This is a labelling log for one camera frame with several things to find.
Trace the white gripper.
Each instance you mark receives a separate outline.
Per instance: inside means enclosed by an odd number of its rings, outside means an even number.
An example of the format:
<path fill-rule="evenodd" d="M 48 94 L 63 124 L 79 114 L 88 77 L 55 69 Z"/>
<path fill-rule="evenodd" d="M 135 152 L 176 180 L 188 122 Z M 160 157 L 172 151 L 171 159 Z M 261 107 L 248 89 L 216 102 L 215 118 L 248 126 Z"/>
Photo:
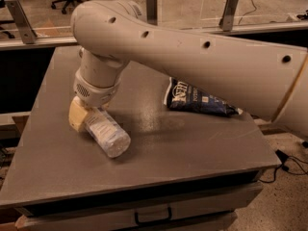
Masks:
<path fill-rule="evenodd" d="M 70 126 L 78 133 L 87 131 L 86 121 L 93 113 L 93 107 L 101 107 L 110 102 L 117 93 L 121 79 L 108 88 L 96 87 L 90 84 L 81 75 L 81 71 L 75 73 L 73 90 L 75 96 L 69 107 L 68 121 Z"/>

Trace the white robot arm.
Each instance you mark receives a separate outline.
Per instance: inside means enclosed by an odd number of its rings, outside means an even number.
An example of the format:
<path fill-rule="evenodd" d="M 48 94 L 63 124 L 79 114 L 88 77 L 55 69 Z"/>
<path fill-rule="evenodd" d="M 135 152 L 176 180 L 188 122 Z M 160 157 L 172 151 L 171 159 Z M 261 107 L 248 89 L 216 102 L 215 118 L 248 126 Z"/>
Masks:
<path fill-rule="evenodd" d="M 108 102 L 137 62 L 308 138 L 304 47 L 150 25 L 133 1 L 85 2 L 70 27 L 84 49 L 74 89 L 90 106 Z"/>

